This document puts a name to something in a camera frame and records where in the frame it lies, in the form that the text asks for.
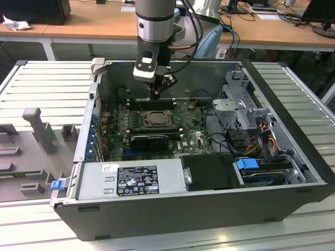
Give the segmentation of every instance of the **motherboard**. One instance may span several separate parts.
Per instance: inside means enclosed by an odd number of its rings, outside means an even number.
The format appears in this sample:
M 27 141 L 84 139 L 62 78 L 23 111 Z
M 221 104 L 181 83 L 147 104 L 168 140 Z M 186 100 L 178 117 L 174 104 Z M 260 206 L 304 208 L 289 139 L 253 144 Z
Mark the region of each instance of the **motherboard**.
M 129 101 L 102 119 L 105 160 L 133 161 L 214 153 L 204 131 L 208 106 L 189 99 Z

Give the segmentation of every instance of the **computer monitor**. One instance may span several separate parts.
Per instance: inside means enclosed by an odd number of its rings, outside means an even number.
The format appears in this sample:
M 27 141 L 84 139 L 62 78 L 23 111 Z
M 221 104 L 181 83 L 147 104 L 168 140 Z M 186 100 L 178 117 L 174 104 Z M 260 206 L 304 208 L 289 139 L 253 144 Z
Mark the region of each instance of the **computer monitor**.
M 311 0 L 301 20 L 322 23 L 313 31 L 323 37 L 335 38 L 335 30 L 331 29 L 331 24 L 335 23 L 335 0 Z

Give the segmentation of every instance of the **paper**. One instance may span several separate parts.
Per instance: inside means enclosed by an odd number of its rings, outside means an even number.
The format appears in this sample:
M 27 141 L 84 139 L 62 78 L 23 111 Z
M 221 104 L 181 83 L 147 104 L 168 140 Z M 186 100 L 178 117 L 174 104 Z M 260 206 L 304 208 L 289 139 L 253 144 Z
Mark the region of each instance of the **paper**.
M 124 7 L 121 8 L 121 11 L 122 12 L 135 12 L 135 7 L 126 7 L 126 6 L 124 6 Z
M 31 26 L 29 25 L 29 23 L 27 23 L 26 21 L 14 21 L 14 20 L 10 20 L 8 18 L 4 17 L 4 21 L 2 22 L 2 24 L 4 26 L 7 27 L 7 29 L 10 30 L 24 30 L 24 29 L 30 29 Z
M 277 14 L 258 14 L 258 16 L 263 20 L 281 20 Z

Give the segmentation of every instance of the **monitor stand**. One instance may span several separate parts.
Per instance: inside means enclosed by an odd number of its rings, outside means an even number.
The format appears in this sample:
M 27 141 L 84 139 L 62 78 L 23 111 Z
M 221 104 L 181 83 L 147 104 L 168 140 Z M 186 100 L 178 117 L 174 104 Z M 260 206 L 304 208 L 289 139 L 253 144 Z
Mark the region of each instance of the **monitor stand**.
M 335 38 L 335 30 L 331 29 L 331 23 L 324 24 L 322 27 L 314 27 L 313 31 L 320 36 L 326 38 Z
M 248 14 L 248 11 L 241 7 L 236 7 L 233 9 L 228 9 L 226 6 L 222 8 L 223 11 L 232 14 Z

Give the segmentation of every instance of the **green circuit board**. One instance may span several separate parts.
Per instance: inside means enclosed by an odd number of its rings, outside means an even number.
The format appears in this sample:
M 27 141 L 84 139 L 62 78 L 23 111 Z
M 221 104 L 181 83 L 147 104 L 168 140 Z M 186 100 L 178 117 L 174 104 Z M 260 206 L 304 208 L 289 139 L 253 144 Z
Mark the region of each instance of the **green circuit board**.
M 108 161 L 133 161 L 145 159 L 179 158 L 187 154 L 210 154 L 213 148 L 205 135 L 203 120 L 206 115 L 206 107 L 196 106 L 188 109 L 189 101 L 177 101 L 172 110 L 166 110 L 171 118 L 171 126 L 182 129 L 182 133 L 167 132 L 169 147 L 159 152 L 133 152 L 130 149 L 130 139 L 136 135 L 155 135 L 154 132 L 137 134 L 130 128 L 141 129 L 144 125 L 143 114 L 148 111 L 131 111 L 126 105 L 118 105 L 111 111 L 111 118 L 104 135 L 106 146 L 105 159 Z

